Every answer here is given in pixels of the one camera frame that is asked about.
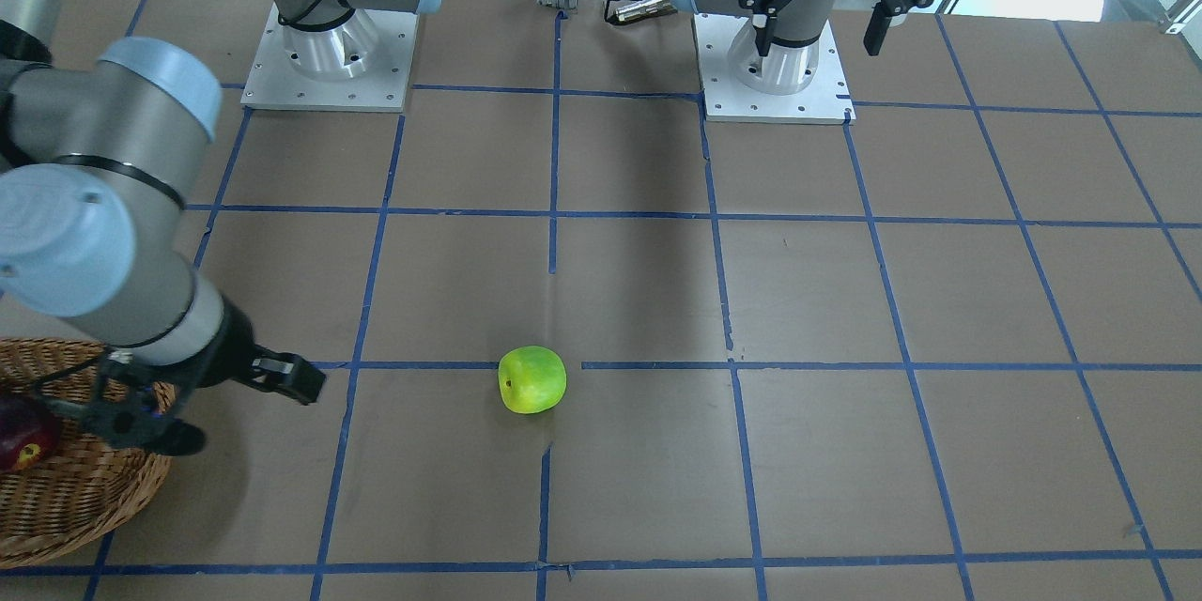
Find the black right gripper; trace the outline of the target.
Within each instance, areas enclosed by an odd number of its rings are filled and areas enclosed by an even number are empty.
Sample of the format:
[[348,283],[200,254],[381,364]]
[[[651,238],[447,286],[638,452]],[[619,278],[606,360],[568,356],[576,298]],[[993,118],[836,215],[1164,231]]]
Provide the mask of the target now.
[[309,406],[327,381],[300,355],[258,353],[252,322],[231,300],[224,300],[216,337],[189,359],[149,365],[115,353],[105,349],[96,362],[89,433],[112,448],[156,456],[196,456],[206,447],[206,432],[183,418],[183,409],[200,389],[232,381]]

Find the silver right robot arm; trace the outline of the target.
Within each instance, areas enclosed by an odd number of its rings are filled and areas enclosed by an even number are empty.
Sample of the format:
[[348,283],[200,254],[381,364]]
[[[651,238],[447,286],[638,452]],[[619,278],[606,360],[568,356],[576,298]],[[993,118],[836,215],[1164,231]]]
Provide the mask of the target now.
[[[442,0],[273,1],[300,75],[343,79],[377,59],[365,11],[430,14]],[[2,293],[101,353],[30,383],[35,407],[112,448],[194,456],[206,433],[179,413],[197,389],[236,381],[315,403],[325,374],[260,346],[252,320],[173,246],[222,84],[161,38],[58,69],[61,2],[2,0]]]

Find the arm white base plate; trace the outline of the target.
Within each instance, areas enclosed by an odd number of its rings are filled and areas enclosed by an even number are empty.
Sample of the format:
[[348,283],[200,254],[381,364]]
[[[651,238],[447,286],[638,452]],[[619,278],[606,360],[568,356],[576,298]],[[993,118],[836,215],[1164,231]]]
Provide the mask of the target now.
[[240,105],[268,112],[401,114],[419,16],[358,10],[343,26],[304,32],[272,8]]
[[857,120],[831,23],[816,43],[773,44],[767,56],[756,50],[749,19],[696,14],[694,35],[708,120],[807,125]]

